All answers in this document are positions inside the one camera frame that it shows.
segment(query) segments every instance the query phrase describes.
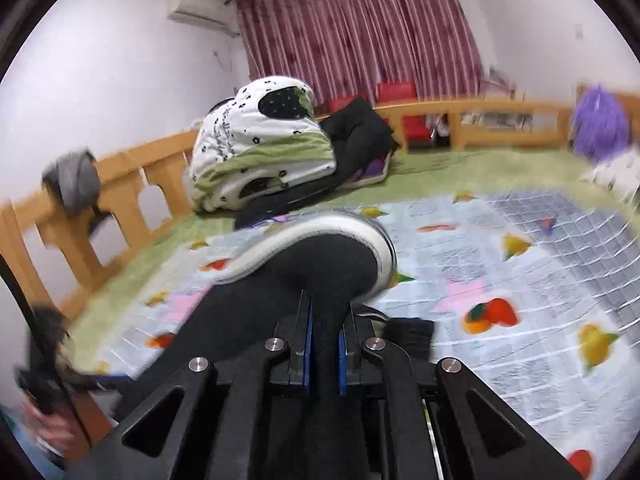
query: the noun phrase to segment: hand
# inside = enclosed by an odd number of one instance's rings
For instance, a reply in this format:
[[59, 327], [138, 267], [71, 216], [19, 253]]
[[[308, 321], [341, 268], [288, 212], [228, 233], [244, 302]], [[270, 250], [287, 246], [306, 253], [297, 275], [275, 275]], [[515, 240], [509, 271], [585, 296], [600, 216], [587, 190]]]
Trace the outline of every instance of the hand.
[[22, 410], [31, 433], [60, 452], [69, 449], [75, 437], [71, 433], [71, 424], [67, 418], [59, 413], [44, 415], [27, 396], [22, 398]]

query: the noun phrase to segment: screw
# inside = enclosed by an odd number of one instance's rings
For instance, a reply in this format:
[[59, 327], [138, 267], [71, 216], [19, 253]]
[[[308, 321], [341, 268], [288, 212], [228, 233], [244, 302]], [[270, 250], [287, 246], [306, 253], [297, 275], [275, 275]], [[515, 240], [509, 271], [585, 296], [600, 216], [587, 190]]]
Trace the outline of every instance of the screw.
[[386, 341], [381, 337], [370, 337], [364, 344], [369, 350], [382, 350], [386, 346]]
[[284, 348], [284, 340], [279, 337], [272, 337], [264, 342], [264, 347], [270, 352], [277, 352]]
[[189, 370], [192, 372], [201, 372], [206, 370], [209, 366], [209, 361], [207, 361], [206, 357], [194, 357], [191, 361], [189, 361]]
[[462, 365], [457, 359], [447, 357], [442, 360], [442, 369], [450, 374], [457, 374], [462, 369]]

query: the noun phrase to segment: striped curtain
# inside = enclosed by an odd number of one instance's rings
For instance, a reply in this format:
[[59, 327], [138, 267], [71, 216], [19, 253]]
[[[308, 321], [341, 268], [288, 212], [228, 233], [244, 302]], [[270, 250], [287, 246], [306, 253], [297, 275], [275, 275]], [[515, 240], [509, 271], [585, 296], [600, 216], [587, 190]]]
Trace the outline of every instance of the striped curtain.
[[478, 93], [482, 65], [458, 0], [236, 0], [252, 78], [302, 79], [318, 104], [378, 82], [427, 99]]

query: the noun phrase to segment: purple pom-pom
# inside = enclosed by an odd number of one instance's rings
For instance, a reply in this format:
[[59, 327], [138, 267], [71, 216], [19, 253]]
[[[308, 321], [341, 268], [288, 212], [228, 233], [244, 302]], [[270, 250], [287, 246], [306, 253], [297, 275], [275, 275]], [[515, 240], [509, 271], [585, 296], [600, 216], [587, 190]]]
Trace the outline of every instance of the purple pom-pom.
[[629, 146], [629, 120], [616, 98], [589, 88], [574, 112], [574, 153], [599, 162]]

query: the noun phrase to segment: folded quilt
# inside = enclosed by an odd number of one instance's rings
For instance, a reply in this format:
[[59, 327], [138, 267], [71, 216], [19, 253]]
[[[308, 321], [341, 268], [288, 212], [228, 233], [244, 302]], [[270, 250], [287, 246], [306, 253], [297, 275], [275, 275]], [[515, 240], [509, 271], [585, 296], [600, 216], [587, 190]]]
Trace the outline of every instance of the folded quilt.
[[204, 119], [189, 168], [195, 210], [240, 209], [256, 196], [332, 174], [332, 145], [314, 119], [308, 85], [253, 81]]

